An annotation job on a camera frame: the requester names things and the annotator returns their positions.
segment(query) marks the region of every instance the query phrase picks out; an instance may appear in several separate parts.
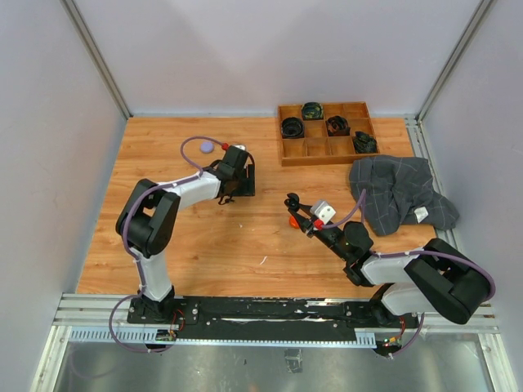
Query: black bracket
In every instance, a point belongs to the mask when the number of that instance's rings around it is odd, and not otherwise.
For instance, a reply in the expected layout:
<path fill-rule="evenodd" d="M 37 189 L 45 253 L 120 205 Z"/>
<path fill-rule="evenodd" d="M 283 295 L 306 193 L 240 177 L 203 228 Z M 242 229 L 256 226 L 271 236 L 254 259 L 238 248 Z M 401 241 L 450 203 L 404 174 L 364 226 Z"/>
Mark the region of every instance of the black bracket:
<path fill-rule="evenodd" d="M 247 160 L 252 163 L 246 166 Z M 214 161 L 204 170 L 220 180 L 218 204 L 234 202 L 234 197 L 254 196 L 256 193 L 253 157 L 247 151 L 230 145 L 221 160 Z"/>
<path fill-rule="evenodd" d="M 177 338 L 202 341 L 296 341 L 346 342 L 356 341 L 356 328 L 400 328 L 400 318 L 394 316 L 380 323 L 373 315 L 369 301 L 329 301 L 325 299 L 262 298 L 262 297 L 184 297 L 175 298 L 160 318 L 148 318 L 139 301 L 132 301 L 129 323 L 164 324 L 159 329 L 159 341 L 172 341 L 170 330 Z M 183 311 L 186 322 L 181 329 L 174 312 Z M 410 314 L 403 319 L 407 328 L 415 328 L 418 320 Z"/>
<path fill-rule="evenodd" d="M 194 325 L 199 318 L 197 297 L 174 297 L 174 288 L 164 300 L 152 301 L 146 296 L 133 298 L 127 313 L 130 324 L 170 324 L 175 312 L 179 312 L 177 322 L 185 317 L 186 325 Z"/>

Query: gray plaid cloth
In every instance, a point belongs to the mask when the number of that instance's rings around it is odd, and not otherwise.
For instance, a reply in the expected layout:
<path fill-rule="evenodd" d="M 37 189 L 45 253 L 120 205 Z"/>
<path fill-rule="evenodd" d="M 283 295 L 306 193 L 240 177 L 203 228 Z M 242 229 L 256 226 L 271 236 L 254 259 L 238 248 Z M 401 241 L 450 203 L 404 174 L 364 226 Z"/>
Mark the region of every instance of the gray plaid cloth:
<path fill-rule="evenodd" d="M 417 224 L 418 207 L 428 212 L 420 223 L 437 229 L 453 229 L 459 218 L 456 207 L 432 188 L 431 170 L 423 158 L 363 158 L 353 163 L 349 182 L 356 200 L 367 189 L 365 219 L 377 235 L 392 234 L 402 224 Z"/>

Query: metal frame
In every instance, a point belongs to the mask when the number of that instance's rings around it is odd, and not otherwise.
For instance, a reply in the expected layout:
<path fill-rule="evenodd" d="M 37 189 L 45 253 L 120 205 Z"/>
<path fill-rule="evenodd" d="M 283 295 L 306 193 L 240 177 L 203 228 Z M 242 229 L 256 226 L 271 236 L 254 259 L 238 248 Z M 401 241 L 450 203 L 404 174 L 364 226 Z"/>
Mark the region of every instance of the metal frame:
<path fill-rule="evenodd" d="M 456 65 L 463 57 L 463 53 L 467 50 L 469 44 L 476 35 L 477 30 L 483 24 L 486 16 L 489 14 L 489 11 L 496 2 L 497 0 L 481 0 L 480 4 L 474 10 L 474 14 L 472 14 L 471 19 L 468 21 L 467 27 L 463 31 L 458 43 L 456 43 L 456 46 L 450 54 L 449 59 L 441 70 L 440 75 L 432 86 L 431 91 L 423 102 L 418 116 L 416 116 L 418 121 L 423 121 L 427 116 L 427 113 L 431 109 L 445 84 L 448 82 L 450 75 L 452 75 L 452 72 L 456 68 Z"/>
<path fill-rule="evenodd" d="M 38 364 L 33 384 L 31 385 L 31 392 L 48 392 L 55 389 L 70 332 L 71 327 L 51 327 L 43 349 L 42 359 Z"/>
<path fill-rule="evenodd" d="M 54 326 L 84 327 L 86 331 L 92 327 L 107 327 L 110 312 L 123 296 L 64 294 L 56 311 Z M 366 299 L 328 298 L 325 304 L 342 303 L 346 301 L 367 301 Z M 114 313 L 114 324 L 119 331 L 134 332 L 137 324 L 127 323 L 128 303 L 124 302 Z M 141 328 L 165 328 L 163 324 L 141 324 Z M 394 328 L 357 328 L 357 332 L 397 332 Z M 489 304 L 481 306 L 465 326 L 451 323 L 438 313 L 425 313 L 423 331 L 434 333 L 499 333 L 498 325 Z"/>
<path fill-rule="evenodd" d="M 98 69 L 98 73 L 104 81 L 107 90 L 109 90 L 109 93 L 113 97 L 114 103 L 118 106 L 125 119 L 128 120 L 130 117 L 132 117 L 131 111 L 129 110 L 129 107 L 127 106 L 127 103 L 125 102 L 125 99 L 123 98 L 123 95 L 120 92 L 116 82 L 114 81 L 113 75 L 109 71 L 104 58 L 101 55 L 100 49 L 98 49 L 94 37 L 89 31 L 89 28 L 87 27 L 87 24 L 85 23 L 85 20 L 83 19 L 78 6 L 76 5 L 76 2 L 74 0 L 60 0 L 60 2 L 64 6 L 68 17 L 71 19 L 71 23 L 76 28 L 78 36 L 80 39 L 82 39 L 83 45 L 87 49 L 87 52 L 89 53 L 92 62 L 96 66 L 96 69 Z"/>
<path fill-rule="evenodd" d="M 479 335 L 481 350 L 494 390 L 518 391 L 501 335 Z"/>

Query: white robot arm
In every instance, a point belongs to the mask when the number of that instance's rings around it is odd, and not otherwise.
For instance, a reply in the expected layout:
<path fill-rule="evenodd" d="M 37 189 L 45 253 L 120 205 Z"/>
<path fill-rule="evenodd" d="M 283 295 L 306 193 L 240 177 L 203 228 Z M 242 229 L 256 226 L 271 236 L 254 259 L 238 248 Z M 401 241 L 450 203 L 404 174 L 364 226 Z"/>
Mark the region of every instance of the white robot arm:
<path fill-rule="evenodd" d="M 203 200 L 219 198 L 219 204 L 225 204 L 234 197 L 254 194 L 253 157 L 236 146 L 228 146 L 223 159 L 194 176 L 158 184 L 139 181 L 118 218 L 116 231 L 135 256 L 142 296 L 159 307 L 163 300 L 174 296 L 165 247 L 171 239 L 178 211 Z M 146 213 L 153 209 L 152 215 Z"/>
<path fill-rule="evenodd" d="M 439 238 L 423 248 L 381 255 L 371 251 L 373 241 L 363 223 L 348 221 L 351 214 L 334 224 L 330 219 L 335 211 L 327 202 L 307 206 L 296 194 L 287 196 L 285 205 L 300 229 L 346 262 L 343 270 L 352 283 L 382 285 L 373 300 L 374 316 L 383 323 L 392 316 L 437 311 L 453 323 L 465 324 L 495 293 L 486 271 Z M 337 227 L 346 221 L 343 229 Z"/>

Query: cable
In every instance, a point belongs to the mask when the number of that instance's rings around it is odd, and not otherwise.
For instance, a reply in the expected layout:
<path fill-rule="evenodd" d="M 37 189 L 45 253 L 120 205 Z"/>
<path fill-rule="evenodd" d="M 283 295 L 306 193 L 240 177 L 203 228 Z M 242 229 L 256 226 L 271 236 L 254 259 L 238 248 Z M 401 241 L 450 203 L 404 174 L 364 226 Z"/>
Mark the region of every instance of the cable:
<path fill-rule="evenodd" d="M 401 324 L 401 331 L 400 331 L 399 335 L 394 336 L 395 339 L 401 339 L 401 337 L 405 333 L 405 329 L 407 328 L 407 325 L 405 324 L 405 318 L 403 316 L 400 316 L 400 324 Z"/>
<path fill-rule="evenodd" d="M 179 332 L 183 331 L 184 326 L 186 325 L 186 316 L 183 314 L 183 312 L 179 309 L 176 310 L 179 314 L 181 314 L 181 326 L 178 330 Z"/>
<path fill-rule="evenodd" d="M 363 189 L 363 191 L 361 192 L 360 198 L 358 199 L 358 202 L 356 203 L 355 207 L 352 208 L 352 211 L 349 212 L 349 215 L 345 216 L 339 222 L 331 223 L 330 225 L 321 225 L 321 229 L 332 229 L 339 225 L 343 225 L 345 222 L 347 222 L 349 219 L 351 219 L 352 216 L 356 213 L 356 211 L 358 211 L 358 208 L 360 208 L 360 206 L 364 203 L 366 194 L 367 194 L 367 190 Z"/>
<path fill-rule="evenodd" d="M 303 128 L 303 122 L 299 118 L 286 118 L 281 122 L 281 137 L 283 139 L 300 139 L 303 137 Z"/>
<path fill-rule="evenodd" d="M 412 338 L 409 340 L 409 342 L 406 345 L 401 347 L 394 354 L 391 354 L 391 356 L 393 358 L 396 357 L 397 355 L 401 354 L 401 353 L 404 353 L 414 343 L 414 341 L 418 338 L 419 333 L 422 331 L 422 327 L 423 327 L 423 322 L 424 321 L 425 321 L 425 314 L 423 313 L 422 317 L 419 319 L 418 329 L 416 330 L 416 332 L 414 333 L 414 335 L 412 336 Z"/>
<path fill-rule="evenodd" d="M 318 102 L 307 102 L 302 106 L 304 120 L 323 120 L 324 108 Z"/>
<path fill-rule="evenodd" d="M 252 155 L 251 153 L 249 153 L 249 152 L 247 152 L 247 154 L 248 154 L 248 157 L 251 159 L 251 162 L 253 163 L 253 167 L 255 167 L 256 164 L 254 163 L 254 157 L 253 157 L 253 155 Z"/>
<path fill-rule="evenodd" d="M 174 337 L 173 325 L 176 320 L 177 320 L 177 312 L 174 311 L 174 312 L 172 312 L 172 321 L 171 321 L 171 326 L 169 327 L 169 335 L 171 335 L 172 337 Z"/>
<path fill-rule="evenodd" d="M 360 209 L 361 209 L 361 223 L 362 224 L 365 223 L 365 207 L 367 206 L 367 203 L 366 203 L 367 190 L 363 189 L 363 191 L 365 192 L 365 195 L 363 197 L 363 200 L 361 201 L 361 206 L 360 206 Z"/>
<path fill-rule="evenodd" d="M 354 139 L 353 144 L 354 149 L 358 154 L 373 154 L 378 151 L 376 139 L 362 131 L 356 133 L 356 138 Z"/>
<path fill-rule="evenodd" d="M 397 252 L 397 253 L 379 253 L 379 252 L 375 252 L 374 255 L 376 255 L 378 257 L 384 257 L 384 258 L 401 257 L 401 256 L 408 256 L 408 255 L 427 255 L 427 256 L 442 257 L 444 259 L 449 259 L 449 260 L 452 260 L 452 261 L 456 261 L 457 263 L 461 263 L 463 265 L 466 265 L 469 268 L 472 268 L 473 270 L 475 270 L 476 272 L 481 274 L 483 276 L 483 278 L 485 278 L 487 280 L 487 282 L 489 282 L 489 288 L 490 288 L 489 295 L 485 298 L 485 301 L 488 301 L 496 293 L 496 283 L 494 282 L 494 279 L 492 278 L 492 276 L 487 271 L 482 269 L 479 265 L 474 264 L 470 260 L 463 259 L 462 257 L 449 255 L 447 253 L 434 252 L 434 251 L 425 251 L 425 250 Z"/>
<path fill-rule="evenodd" d="M 222 143 L 221 141 L 213 139 L 212 137 L 208 137 L 208 136 L 191 136 L 191 137 L 183 140 L 183 142 L 180 145 L 180 154 L 191 166 L 196 167 L 198 169 L 199 176 L 201 176 L 203 173 L 203 167 L 201 167 L 198 163 L 196 163 L 195 161 L 190 159 L 183 150 L 186 147 L 186 144 L 192 140 L 208 140 L 208 141 L 211 141 L 212 143 L 216 143 L 217 145 L 220 145 L 222 148 L 225 147 L 225 149 L 229 146 L 227 143 Z"/>
<path fill-rule="evenodd" d="M 329 136 L 349 136 L 351 134 L 349 123 L 342 116 L 333 116 L 325 120 L 325 124 Z"/>

